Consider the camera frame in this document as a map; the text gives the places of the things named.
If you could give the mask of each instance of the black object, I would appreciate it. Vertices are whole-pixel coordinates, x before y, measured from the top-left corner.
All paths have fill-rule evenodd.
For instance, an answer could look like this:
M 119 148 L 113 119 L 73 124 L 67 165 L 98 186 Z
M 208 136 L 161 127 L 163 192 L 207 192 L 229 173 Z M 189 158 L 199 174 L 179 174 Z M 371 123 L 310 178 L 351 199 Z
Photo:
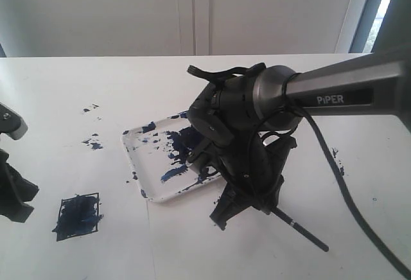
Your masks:
M 0 103 L 0 134 L 5 133 L 14 140 L 27 131 L 23 119 Z M 25 202 L 33 200 L 39 187 L 21 177 L 20 173 L 7 163 L 9 155 L 0 149 L 0 214 L 13 222 L 25 222 L 32 206 Z
M 62 200 L 57 226 L 52 231 L 57 233 L 57 241 L 97 232 L 103 217 L 99 213 L 99 201 L 98 193 Z
M 273 212 L 322 250 L 328 247 L 278 208 L 281 172 L 296 142 L 300 120 L 313 127 L 343 198 L 365 234 L 405 277 L 411 272 L 372 231 L 356 208 L 342 174 L 311 115 L 393 114 L 411 131 L 411 47 L 376 53 L 299 74 L 285 66 L 235 67 L 188 72 L 209 81 L 187 117 L 204 137 L 187 161 L 200 177 L 210 166 L 227 181 L 211 214 L 224 230 L 227 221 L 252 206 Z M 279 139 L 267 144 L 267 139 Z

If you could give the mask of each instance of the white tray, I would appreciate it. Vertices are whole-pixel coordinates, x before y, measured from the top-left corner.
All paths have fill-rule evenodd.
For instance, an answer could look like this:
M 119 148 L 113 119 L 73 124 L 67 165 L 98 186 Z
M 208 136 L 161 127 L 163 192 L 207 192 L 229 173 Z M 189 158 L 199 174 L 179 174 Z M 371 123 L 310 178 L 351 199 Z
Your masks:
M 141 195 L 164 202 L 220 177 L 217 174 L 201 181 L 186 166 L 189 151 L 201 139 L 185 112 L 124 131 L 121 140 Z

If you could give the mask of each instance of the white table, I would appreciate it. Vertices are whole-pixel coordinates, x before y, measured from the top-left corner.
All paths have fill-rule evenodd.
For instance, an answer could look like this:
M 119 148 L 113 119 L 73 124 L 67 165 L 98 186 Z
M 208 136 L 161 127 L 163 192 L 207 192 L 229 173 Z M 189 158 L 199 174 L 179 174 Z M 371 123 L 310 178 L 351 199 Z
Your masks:
M 40 187 L 25 224 L 0 217 L 0 279 L 401 279 L 345 206 L 311 128 L 295 133 L 280 206 L 330 246 L 328 253 L 275 216 L 248 209 L 224 232 L 209 219 L 222 180 L 166 204 L 146 203 L 120 135 L 188 108 L 206 84 L 189 64 L 217 71 L 284 64 L 296 71 L 352 55 L 7 58 L 0 102 L 29 126 L 2 136 L 10 164 Z M 83 109 L 97 104 L 97 109 Z M 411 135 L 396 118 L 316 118 L 360 211 L 411 266 Z M 82 143 L 98 133 L 102 150 Z M 99 231 L 56 242 L 62 198 L 99 192 Z

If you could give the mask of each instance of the white wall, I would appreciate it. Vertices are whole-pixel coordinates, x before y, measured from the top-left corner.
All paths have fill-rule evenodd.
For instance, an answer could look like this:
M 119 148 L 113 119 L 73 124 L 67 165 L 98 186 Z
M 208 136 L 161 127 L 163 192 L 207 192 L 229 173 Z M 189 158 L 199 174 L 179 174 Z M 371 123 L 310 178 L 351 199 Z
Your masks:
M 10 57 L 347 52 L 365 0 L 0 0 Z

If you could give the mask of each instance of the black cable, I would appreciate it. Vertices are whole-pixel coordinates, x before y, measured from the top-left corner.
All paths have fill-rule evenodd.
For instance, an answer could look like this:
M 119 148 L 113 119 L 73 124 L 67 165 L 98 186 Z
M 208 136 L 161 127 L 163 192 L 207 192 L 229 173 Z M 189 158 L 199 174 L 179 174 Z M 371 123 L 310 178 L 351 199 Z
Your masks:
M 321 131 L 317 124 L 314 122 L 314 119 L 310 116 L 310 114 L 300 107 L 293 108 L 299 114 L 304 116 L 310 126 L 312 127 L 317 139 L 320 143 L 322 152 L 326 156 L 327 162 L 331 167 L 331 170 L 334 173 L 335 179 L 337 180 L 337 184 L 340 188 L 342 197 L 347 204 L 348 209 L 350 210 L 351 214 L 354 216 L 354 219 L 357 221 L 358 225 L 361 227 L 362 231 L 368 238 L 372 241 L 372 243 L 377 247 L 377 249 L 385 256 L 385 258 L 391 263 L 391 265 L 406 279 L 411 279 L 411 270 L 408 269 L 392 251 L 384 244 L 381 238 L 374 232 L 371 226 L 367 223 L 364 219 L 360 211 L 358 210 L 357 206 L 354 203 L 354 200 L 348 190 L 347 184 L 345 183 L 344 178 L 341 175 L 340 169 L 338 168 L 335 160 L 329 151 L 326 141 L 321 134 Z

